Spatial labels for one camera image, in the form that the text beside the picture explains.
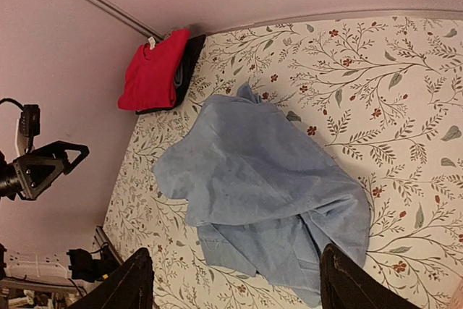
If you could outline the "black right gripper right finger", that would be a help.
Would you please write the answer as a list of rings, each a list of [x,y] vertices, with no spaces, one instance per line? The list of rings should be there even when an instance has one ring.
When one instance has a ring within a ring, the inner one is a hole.
[[[334,244],[328,244],[320,258],[320,296],[328,309],[416,307],[379,284]]]

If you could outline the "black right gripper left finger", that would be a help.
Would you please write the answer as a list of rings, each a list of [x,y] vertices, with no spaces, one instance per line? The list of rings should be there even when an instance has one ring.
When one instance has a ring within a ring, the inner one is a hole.
[[[146,247],[133,253],[108,279],[70,309],[151,309],[154,271]]]

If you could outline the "red t-shirt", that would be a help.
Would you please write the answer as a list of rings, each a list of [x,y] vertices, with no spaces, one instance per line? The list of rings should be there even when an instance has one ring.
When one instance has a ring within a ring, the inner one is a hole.
[[[139,46],[125,73],[118,107],[144,111],[173,106],[177,100],[174,78],[189,38],[190,31],[180,29],[159,43],[150,37]]]

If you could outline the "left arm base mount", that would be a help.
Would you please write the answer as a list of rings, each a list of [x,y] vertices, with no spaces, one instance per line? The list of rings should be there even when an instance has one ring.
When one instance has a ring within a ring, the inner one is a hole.
[[[103,281],[120,266],[120,262],[108,245],[93,252],[73,249],[69,250],[67,255],[70,261],[68,269],[73,280],[89,283]]]

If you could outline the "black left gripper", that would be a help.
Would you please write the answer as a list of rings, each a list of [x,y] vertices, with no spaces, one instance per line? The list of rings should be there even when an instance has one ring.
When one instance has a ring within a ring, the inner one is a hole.
[[[1,152],[1,198],[34,201],[60,176],[70,174],[87,156],[86,145],[56,141],[8,164]]]

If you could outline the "light blue shirt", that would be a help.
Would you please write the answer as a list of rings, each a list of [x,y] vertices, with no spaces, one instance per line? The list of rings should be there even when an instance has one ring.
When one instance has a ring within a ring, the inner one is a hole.
[[[214,95],[153,167],[186,200],[205,261],[320,300],[320,257],[334,244],[363,266],[370,209],[359,183],[248,84]]]

